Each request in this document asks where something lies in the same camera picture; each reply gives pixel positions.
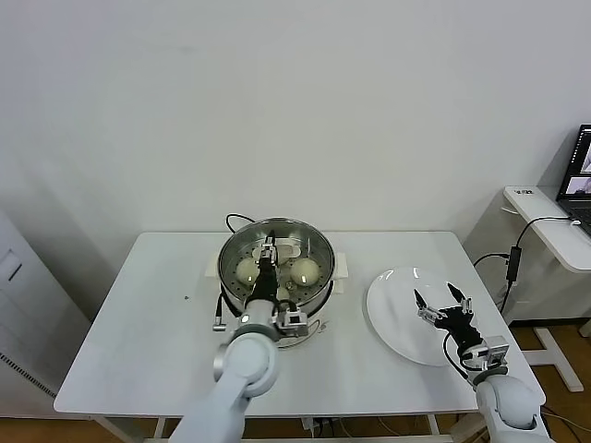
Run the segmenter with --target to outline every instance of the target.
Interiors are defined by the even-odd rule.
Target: white desk
[[[537,217],[567,217],[550,196],[558,192],[554,187],[507,186],[504,196],[524,217],[526,222]],[[533,229],[564,268],[570,272],[591,272],[591,240],[578,227],[567,221],[536,221]]]
[[[373,279],[390,267],[409,265],[436,271],[473,297],[482,334],[507,339],[510,374],[544,402],[541,387],[452,233],[327,236],[347,256],[344,293],[333,295],[323,308],[328,324],[322,333],[281,351],[277,382],[253,400],[248,416],[474,411],[474,392],[452,368],[407,361],[382,344],[366,323],[361,306]],[[219,285],[204,271],[227,237],[145,233],[138,238],[55,400],[57,411],[177,417],[212,389],[213,356],[226,337],[211,331]]]
[[[504,196],[523,216],[526,222],[538,217],[565,217],[565,213],[557,204],[554,196],[558,189],[554,187],[537,186],[507,186]],[[531,228],[544,242],[554,257],[561,265],[577,274],[591,273],[591,239],[577,226],[571,226],[569,221],[536,221]],[[543,272],[524,281],[518,291],[514,291],[512,297],[518,301],[520,295],[526,292],[536,293],[537,297],[531,302],[539,305],[553,293],[560,292],[560,282],[553,279],[555,274],[553,264],[549,263]],[[510,323],[519,314],[520,306],[512,305],[505,315]],[[535,329],[540,341],[546,350],[524,352],[530,365],[554,365],[561,374],[564,383],[570,391],[582,391],[583,384],[574,373],[573,368],[554,341],[547,329]],[[588,336],[591,332],[591,321],[581,328],[581,333]]]

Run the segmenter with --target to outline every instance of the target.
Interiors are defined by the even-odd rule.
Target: white cabinet
[[[54,395],[89,328],[0,211],[0,416],[61,417]]]

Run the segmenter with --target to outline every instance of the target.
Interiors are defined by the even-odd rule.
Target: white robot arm
[[[534,393],[524,382],[507,375],[505,355],[509,344],[502,337],[482,339],[470,325],[474,317],[471,299],[466,299],[449,283],[448,288],[459,306],[434,309],[415,291],[418,315],[435,328],[447,330],[457,343],[460,365],[465,372],[455,366],[476,392],[478,410],[487,423],[490,442],[552,442]]]
[[[296,306],[279,309],[276,257],[274,242],[268,238],[259,259],[259,276],[239,319],[240,327],[215,358],[217,384],[207,398],[188,408],[171,435],[172,443],[239,442],[250,399],[267,392],[277,378],[275,342],[281,335],[308,334],[306,314]],[[509,345],[502,337],[483,340],[470,325],[474,316],[471,300],[451,284],[448,287],[460,305],[434,309],[415,291],[418,315],[434,327],[446,329],[457,343],[465,372],[456,369],[476,392],[491,443],[551,443],[533,392],[521,380],[507,376],[504,357]]]
[[[308,317],[295,305],[282,310],[277,300],[277,250],[274,236],[262,245],[259,276],[238,319],[239,328],[222,345],[213,362],[217,384],[210,395],[191,405],[174,433],[172,443],[237,443],[244,431],[250,399],[267,392],[278,374],[275,342],[308,335]],[[221,326],[221,301],[216,330]]]
[[[221,371],[211,394],[189,407],[171,442],[240,441],[250,399],[267,392],[277,378],[277,347],[260,333],[240,335],[225,350]]]

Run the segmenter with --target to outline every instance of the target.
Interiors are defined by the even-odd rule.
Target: stainless steel pot
[[[299,246],[299,257],[290,258],[278,267],[278,282],[280,286],[288,288],[290,300],[311,317],[331,294],[335,257],[331,244],[319,230],[297,220],[273,218],[256,221],[236,231],[225,242],[218,257],[218,275],[227,294],[226,301],[238,312],[244,311],[244,301],[252,288],[237,279],[236,267],[242,259],[253,257],[253,251],[262,245],[271,231],[275,232],[278,241],[288,239],[288,242]],[[305,257],[316,261],[320,268],[318,281],[306,287],[292,282],[290,276],[295,260]]]

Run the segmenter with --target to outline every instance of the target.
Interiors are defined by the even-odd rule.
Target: wooden floor
[[[567,358],[585,386],[584,392],[571,393],[562,383],[556,369],[550,366],[535,367],[534,372],[546,392],[549,408],[559,415],[566,416],[576,423],[591,428],[591,340],[579,336],[577,327],[560,326],[550,328],[554,338],[563,349]],[[512,329],[513,334],[524,350],[541,349],[536,335],[530,328]],[[445,433],[456,416],[438,415],[440,430]],[[400,435],[426,434],[426,417],[390,417],[384,422]],[[153,432],[155,420],[138,420],[147,435]],[[560,420],[548,417],[552,437],[558,443],[576,443],[577,440],[569,428]],[[376,417],[346,418],[344,425],[353,437],[389,436]],[[167,426],[167,433],[172,432],[175,423]],[[337,437],[345,437],[338,421],[334,423]],[[574,429],[573,432],[583,443],[591,443],[591,433]],[[331,437],[332,430],[325,426],[322,437]],[[310,437],[304,431],[299,420],[247,420],[245,437]],[[112,436],[94,422],[60,420],[0,420],[0,443],[118,443]]]

